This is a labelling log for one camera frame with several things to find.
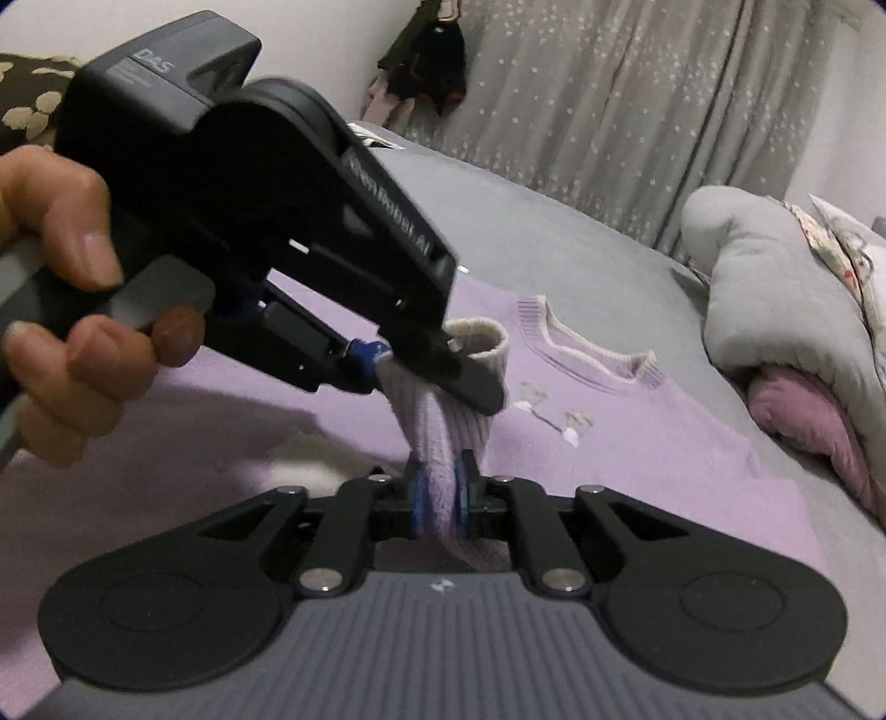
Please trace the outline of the lilac knit sweater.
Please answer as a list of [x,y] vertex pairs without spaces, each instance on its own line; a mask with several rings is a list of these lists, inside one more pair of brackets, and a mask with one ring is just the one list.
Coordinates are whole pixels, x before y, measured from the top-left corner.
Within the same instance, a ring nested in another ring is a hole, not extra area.
[[[456,318],[508,333],[509,404],[460,424],[484,471],[569,496],[611,487],[814,568],[825,557],[794,481],[685,393],[652,352],[623,356],[555,318],[542,297],[458,280]],[[159,373],[111,435],[57,470],[19,455],[2,474],[2,710],[25,714],[57,678],[36,630],[60,574],[279,485],[331,495],[374,466],[409,457],[381,394],[305,393],[203,349]]]

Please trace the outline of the white papers and booklets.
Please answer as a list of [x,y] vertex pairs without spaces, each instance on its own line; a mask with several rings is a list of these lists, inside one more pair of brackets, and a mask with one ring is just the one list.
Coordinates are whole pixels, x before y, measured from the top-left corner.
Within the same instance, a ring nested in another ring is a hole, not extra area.
[[405,149],[403,138],[396,133],[386,131],[384,127],[369,127],[362,125],[359,121],[349,121],[347,126],[360,144],[367,148]]

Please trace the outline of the grey bed sheet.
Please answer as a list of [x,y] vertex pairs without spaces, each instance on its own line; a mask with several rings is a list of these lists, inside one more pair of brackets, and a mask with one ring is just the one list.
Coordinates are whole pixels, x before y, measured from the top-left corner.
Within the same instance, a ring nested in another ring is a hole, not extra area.
[[428,148],[396,140],[375,156],[451,240],[469,276],[542,294],[559,320],[601,347],[654,351],[685,393],[754,447],[766,476],[745,486],[714,472],[686,506],[677,501],[688,491],[685,481],[618,481],[616,489],[694,519],[724,506],[738,512],[742,531],[802,502],[800,517],[816,534],[842,592],[883,591],[883,531],[820,462],[755,427],[738,387],[707,357],[707,300],[689,270],[554,199]]

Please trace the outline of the brown beige-spotted fleece blanket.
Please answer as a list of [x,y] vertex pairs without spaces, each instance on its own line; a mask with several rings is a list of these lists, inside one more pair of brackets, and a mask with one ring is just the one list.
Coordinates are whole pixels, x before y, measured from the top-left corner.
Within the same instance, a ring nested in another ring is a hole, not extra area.
[[2,153],[23,146],[51,148],[57,133],[53,116],[80,70],[80,60],[3,53],[0,66]]

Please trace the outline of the pink pillow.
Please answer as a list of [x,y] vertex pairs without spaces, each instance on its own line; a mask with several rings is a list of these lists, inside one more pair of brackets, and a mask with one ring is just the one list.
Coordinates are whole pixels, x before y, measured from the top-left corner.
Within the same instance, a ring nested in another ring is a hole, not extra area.
[[852,420],[823,381],[790,366],[766,364],[751,379],[746,400],[766,434],[829,460],[848,493],[884,527],[884,489],[871,476]]

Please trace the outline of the black hanging garment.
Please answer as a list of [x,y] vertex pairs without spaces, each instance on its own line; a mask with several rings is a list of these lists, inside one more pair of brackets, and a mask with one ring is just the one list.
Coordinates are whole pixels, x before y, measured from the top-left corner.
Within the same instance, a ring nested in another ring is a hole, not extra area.
[[378,60],[386,93],[398,100],[426,100],[443,117],[467,93],[462,3],[424,0],[394,44]]

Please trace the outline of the grey star-patterned curtain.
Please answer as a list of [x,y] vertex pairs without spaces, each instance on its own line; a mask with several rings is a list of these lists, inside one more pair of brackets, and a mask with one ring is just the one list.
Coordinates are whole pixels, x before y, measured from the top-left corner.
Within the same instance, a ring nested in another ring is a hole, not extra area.
[[789,190],[841,24],[829,2],[472,2],[467,93],[405,135],[671,258],[703,186]]

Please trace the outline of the grey duvet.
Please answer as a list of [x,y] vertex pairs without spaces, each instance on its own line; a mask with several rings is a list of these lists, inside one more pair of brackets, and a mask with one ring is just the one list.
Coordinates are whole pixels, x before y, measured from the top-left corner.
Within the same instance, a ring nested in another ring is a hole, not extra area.
[[682,208],[680,239],[709,278],[704,345],[738,377],[765,364],[810,373],[852,420],[875,480],[884,479],[884,388],[862,309],[812,252],[784,205],[703,186]]

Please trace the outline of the patterned floral pillow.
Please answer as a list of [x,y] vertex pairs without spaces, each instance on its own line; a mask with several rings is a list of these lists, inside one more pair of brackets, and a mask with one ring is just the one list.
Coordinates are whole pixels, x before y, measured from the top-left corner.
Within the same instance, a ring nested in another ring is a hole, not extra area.
[[862,309],[874,366],[884,384],[884,239],[851,214],[811,195],[816,213],[778,201],[802,229],[812,253],[826,265]]

